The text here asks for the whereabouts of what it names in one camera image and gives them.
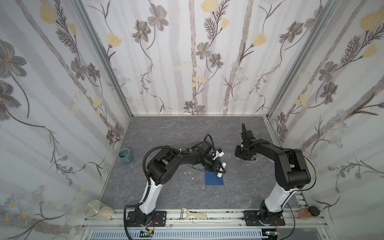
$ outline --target ceramic cup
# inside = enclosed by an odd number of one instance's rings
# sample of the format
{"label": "ceramic cup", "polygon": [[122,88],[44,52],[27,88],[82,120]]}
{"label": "ceramic cup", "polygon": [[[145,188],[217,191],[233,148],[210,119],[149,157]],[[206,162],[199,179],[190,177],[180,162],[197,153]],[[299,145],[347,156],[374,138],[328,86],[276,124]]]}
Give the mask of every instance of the ceramic cup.
{"label": "ceramic cup", "polygon": [[119,150],[118,159],[123,163],[129,163],[133,160],[133,154],[128,148],[122,148]]}

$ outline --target vent grille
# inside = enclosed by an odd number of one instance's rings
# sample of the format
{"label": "vent grille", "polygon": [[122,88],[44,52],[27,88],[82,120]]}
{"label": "vent grille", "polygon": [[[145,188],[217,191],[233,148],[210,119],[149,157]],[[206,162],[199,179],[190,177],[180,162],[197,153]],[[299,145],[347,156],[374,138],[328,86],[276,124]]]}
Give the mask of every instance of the vent grille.
{"label": "vent grille", "polygon": [[[139,237],[142,230],[128,230],[132,239],[255,239],[268,238],[261,229],[158,229],[153,237]],[[90,240],[126,240],[124,230],[93,230]]]}

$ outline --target jar lid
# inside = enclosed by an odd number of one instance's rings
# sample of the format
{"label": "jar lid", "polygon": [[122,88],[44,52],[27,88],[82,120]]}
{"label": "jar lid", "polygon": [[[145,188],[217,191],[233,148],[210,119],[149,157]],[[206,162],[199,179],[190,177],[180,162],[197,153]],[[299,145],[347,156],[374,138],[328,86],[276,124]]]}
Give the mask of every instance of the jar lid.
{"label": "jar lid", "polygon": [[85,206],[84,214],[87,217],[93,217],[96,214],[98,214],[100,210],[101,210],[101,202],[99,200],[93,200],[93,201],[90,201]]}
{"label": "jar lid", "polygon": [[320,210],[315,206],[308,207],[308,210],[309,210],[310,214],[314,217],[317,217],[320,214]]}

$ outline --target mounting plate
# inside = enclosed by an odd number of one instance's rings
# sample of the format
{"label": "mounting plate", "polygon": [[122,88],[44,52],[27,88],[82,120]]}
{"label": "mounting plate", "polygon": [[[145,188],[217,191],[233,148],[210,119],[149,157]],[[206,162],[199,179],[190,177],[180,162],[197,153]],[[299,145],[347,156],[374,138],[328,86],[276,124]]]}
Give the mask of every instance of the mounting plate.
{"label": "mounting plate", "polygon": [[[155,227],[165,227],[167,220],[167,211],[155,211],[153,214],[155,218]],[[141,227],[137,222],[132,222],[136,219],[135,211],[128,212],[127,227]]]}
{"label": "mounting plate", "polygon": [[[259,221],[259,216],[257,215],[258,211],[251,211],[251,210],[246,210],[244,212],[244,220],[245,224],[248,227],[255,227],[255,226],[264,226],[260,221]],[[273,219],[273,223],[269,226],[276,226],[275,221],[279,224],[279,226],[285,226],[285,221],[284,218],[282,218],[283,215],[276,216],[275,219]]]}

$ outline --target black robotic arm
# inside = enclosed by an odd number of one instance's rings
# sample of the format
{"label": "black robotic arm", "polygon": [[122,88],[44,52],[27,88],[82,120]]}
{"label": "black robotic arm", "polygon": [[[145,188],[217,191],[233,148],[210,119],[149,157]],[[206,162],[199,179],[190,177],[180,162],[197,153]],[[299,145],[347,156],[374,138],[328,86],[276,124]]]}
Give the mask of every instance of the black robotic arm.
{"label": "black robotic arm", "polygon": [[[146,157],[157,149],[160,151],[145,165]],[[138,223],[141,226],[148,226],[152,223],[161,188],[172,178],[177,168],[182,164],[202,164],[207,171],[226,173],[220,161],[217,160],[223,155],[224,152],[221,149],[216,150],[209,134],[201,142],[185,151],[170,146],[157,147],[149,151],[143,160],[143,170],[148,184],[141,201],[136,205],[135,220],[131,219],[125,223]]]}
{"label": "black robotic arm", "polygon": [[281,216],[283,207],[290,199],[292,192],[299,190],[311,182],[311,176],[299,149],[278,147],[264,139],[255,139],[251,130],[246,130],[242,124],[242,142],[237,146],[235,156],[251,160],[257,153],[275,162],[276,185],[271,194],[262,201],[258,217],[263,225],[278,222],[284,225]]}

